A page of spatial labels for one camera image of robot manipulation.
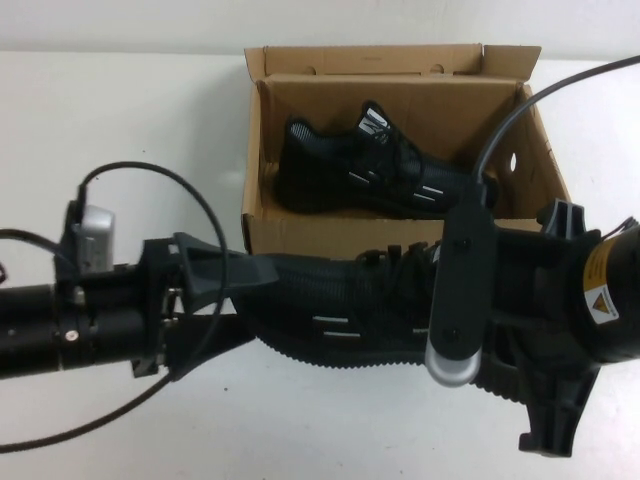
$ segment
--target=metal screw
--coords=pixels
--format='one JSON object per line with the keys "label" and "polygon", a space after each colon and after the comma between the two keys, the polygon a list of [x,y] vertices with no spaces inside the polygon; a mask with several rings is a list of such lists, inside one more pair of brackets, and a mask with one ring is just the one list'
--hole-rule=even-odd
{"label": "metal screw", "polygon": [[79,307],[83,307],[87,303],[82,287],[75,287],[73,289],[73,303]]}
{"label": "metal screw", "polygon": [[457,328],[447,328],[442,332],[442,337],[447,343],[457,343],[460,340],[460,331]]}
{"label": "metal screw", "polygon": [[462,238],[462,239],[454,240],[453,244],[460,251],[469,250],[469,248],[471,248],[471,239]]}
{"label": "metal screw", "polygon": [[75,330],[69,330],[67,333],[64,334],[64,339],[67,342],[75,342],[78,338],[80,338],[80,335]]}

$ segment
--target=open cardboard box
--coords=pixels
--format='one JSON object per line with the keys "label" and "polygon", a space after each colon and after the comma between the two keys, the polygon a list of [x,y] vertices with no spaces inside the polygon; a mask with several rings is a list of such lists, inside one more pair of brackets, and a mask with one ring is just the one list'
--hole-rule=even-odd
{"label": "open cardboard box", "polygon": [[[539,47],[480,44],[247,49],[254,82],[242,215],[247,251],[353,258],[439,240],[440,220],[356,210],[305,216],[281,207],[272,184],[286,120],[305,117],[319,131],[340,132],[353,128],[372,99],[421,150],[470,170],[498,123],[531,95],[524,82],[539,54]],[[501,187],[493,210],[500,226],[538,230],[537,211],[569,199],[535,107],[503,139],[491,171]]]}

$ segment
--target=white label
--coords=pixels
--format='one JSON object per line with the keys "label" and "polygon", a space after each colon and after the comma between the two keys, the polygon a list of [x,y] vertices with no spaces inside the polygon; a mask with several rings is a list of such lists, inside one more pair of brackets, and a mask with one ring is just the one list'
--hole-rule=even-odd
{"label": "white label", "polygon": [[584,299],[593,321],[598,325],[620,318],[618,310],[616,310],[613,300],[611,300],[607,285],[601,285],[584,292]]}
{"label": "white label", "polygon": [[382,129],[388,125],[389,124],[384,118],[382,118],[378,113],[376,113],[375,110],[370,108],[369,110],[367,110],[367,114],[364,117],[362,117],[362,120],[360,120],[360,124],[358,125],[358,127],[360,128],[360,130],[363,130],[368,134],[373,135],[374,133],[378,133],[382,131]]}

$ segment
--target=yellow warning sticker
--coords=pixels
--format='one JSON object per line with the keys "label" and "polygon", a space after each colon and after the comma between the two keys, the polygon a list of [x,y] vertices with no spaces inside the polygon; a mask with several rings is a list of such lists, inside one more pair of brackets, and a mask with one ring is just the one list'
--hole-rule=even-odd
{"label": "yellow warning sticker", "polygon": [[593,306],[591,308],[602,313],[610,313],[609,309],[607,308],[607,303],[604,301],[604,295],[602,293],[598,295],[598,298],[596,298],[596,301],[593,303]]}
{"label": "yellow warning sticker", "polygon": [[617,238],[610,238],[593,249],[584,266],[584,299],[593,321],[598,325],[620,318],[607,285],[607,261]]}

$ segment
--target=black shoe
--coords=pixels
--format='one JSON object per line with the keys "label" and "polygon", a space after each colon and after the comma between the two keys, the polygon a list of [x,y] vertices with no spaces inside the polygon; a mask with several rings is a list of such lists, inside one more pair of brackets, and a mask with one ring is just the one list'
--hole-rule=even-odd
{"label": "black shoe", "polygon": [[[279,281],[231,300],[252,334],[290,358],[332,368],[423,365],[434,253],[416,244],[356,261],[269,255]],[[472,383],[522,402],[517,369],[501,358],[487,345]]]}
{"label": "black shoe", "polygon": [[[366,102],[353,130],[317,133],[305,120],[286,126],[278,201],[300,213],[365,208],[400,218],[442,218],[471,176],[422,153],[374,102]],[[498,184],[485,177],[492,207]]]}

